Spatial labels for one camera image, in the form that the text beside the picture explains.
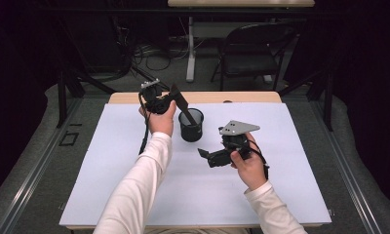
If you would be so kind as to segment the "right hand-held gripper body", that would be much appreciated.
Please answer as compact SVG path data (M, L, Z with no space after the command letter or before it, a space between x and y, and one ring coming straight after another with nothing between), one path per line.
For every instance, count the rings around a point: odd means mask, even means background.
M257 125L231 120L224 127L219 127L218 131L221 134L222 144L229 153L238 151L243 159L248 159L252 150L246 133L259 129L260 126Z

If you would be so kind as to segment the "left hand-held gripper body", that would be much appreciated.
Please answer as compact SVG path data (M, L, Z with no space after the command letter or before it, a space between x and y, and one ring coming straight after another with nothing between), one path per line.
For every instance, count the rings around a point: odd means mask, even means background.
M159 79L145 81L141 85L140 95L144 98L144 107L151 113L164 114L170 106L169 95L162 95L162 87Z

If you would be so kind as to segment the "brown comb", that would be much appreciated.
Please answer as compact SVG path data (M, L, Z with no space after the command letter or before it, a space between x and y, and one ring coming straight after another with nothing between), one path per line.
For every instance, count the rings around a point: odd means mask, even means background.
M185 117L188 119L189 123L192 126L195 126L197 122L192 117L191 113L188 110L188 102L180 92L180 90L177 88L176 84L173 84L170 89L170 96L175 101L176 106L181 110L181 112L185 115Z

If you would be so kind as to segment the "black mesh pen holder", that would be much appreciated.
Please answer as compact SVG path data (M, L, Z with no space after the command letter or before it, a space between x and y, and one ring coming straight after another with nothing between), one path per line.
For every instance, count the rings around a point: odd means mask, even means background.
M192 115L196 124L192 125L187 119L186 115L181 112L178 115L180 135L185 141L195 142L198 141L203 135L204 114L196 108L189 108L188 111Z

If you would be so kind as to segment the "person's left hand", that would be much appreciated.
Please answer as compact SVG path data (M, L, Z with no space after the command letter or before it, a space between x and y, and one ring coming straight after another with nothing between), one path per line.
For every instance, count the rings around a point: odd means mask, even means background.
M145 123L151 134L163 133L171 137L174 132L174 116L176 113L176 102L170 103L164 114L153 114L141 107L138 112L145 118Z

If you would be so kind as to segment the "person's right hand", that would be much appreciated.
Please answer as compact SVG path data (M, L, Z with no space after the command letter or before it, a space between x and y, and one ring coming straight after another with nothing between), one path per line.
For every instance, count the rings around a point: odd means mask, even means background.
M240 179L251 191L254 191L263 185L267 178L264 173L264 164L258 155L259 150L254 137L250 133L246 133L246 137L252 149L250 157L243 160L238 151L233 151L230 154L232 160L231 167L237 170Z

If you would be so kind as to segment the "white desk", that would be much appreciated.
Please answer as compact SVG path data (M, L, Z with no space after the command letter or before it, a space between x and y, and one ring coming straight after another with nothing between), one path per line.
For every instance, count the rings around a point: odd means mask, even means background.
M305 9L312 8L315 5L314 0L168 0L168 6L176 9L198 10L206 8L207 10L221 10L224 8L233 8L235 10L247 9ZM195 79L196 53L194 39L198 38L224 38L232 29L242 26L246 21L236 20L229 22L198 22L193 17L188 18L188 63L186 72L186 81L191 83Z

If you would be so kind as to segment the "white table sheet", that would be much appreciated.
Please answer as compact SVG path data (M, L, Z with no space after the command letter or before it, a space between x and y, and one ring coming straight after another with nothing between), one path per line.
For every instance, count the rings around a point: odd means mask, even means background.
M219 128L236 120L259 127L254 133L281 200L306 225L330 222L325 201L283 103L199 103L203 135L186 142L173 135L173 158L159 187L148 226L253 227L257 216L244 196L245 184L229 166L212 168L198 151L222 149ZM60 219L67 228L93 227L124 174L136 161L144 120L134 104L107 104Z

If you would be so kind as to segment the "black folding chair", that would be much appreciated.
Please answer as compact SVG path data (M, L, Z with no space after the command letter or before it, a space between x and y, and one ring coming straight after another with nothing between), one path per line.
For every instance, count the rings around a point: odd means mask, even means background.
M232 30L218 49L218 63L211 81L218 74L220 89L224 78L272 76L275 91L286 48L297 35L290 23L253 23Z

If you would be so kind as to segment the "black metal stand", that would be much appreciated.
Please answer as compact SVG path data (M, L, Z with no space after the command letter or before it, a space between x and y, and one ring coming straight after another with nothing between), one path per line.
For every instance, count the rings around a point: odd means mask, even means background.
M115 93L114 89L102 84L86 72L75 68L61 71L58 75L58 128L63 125L67 118L66 91L69 91L75 98L82 98L86 93L81 85L82 81L95 86L107 94L112 95Z
M332 71L329 71L328 69L315 71L309 76L288 85L286 88L279 91L278 94L280 97L283 97L307 82L311 82L311 86L306 94L308 100L318 100L321 94L325 95L323 121L328 130L332 132Z

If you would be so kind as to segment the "aluminium floor rail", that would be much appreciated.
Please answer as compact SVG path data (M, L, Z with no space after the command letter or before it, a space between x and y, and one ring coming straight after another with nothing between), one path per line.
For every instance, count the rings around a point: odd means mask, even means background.
M330 224L306 228L309 234L383 234L317 104L288 99L309 164L325 200Z
M59 222L88 143L83 110L84 101L73 100L59 128L46 113L0 191L0 234L71 234Z

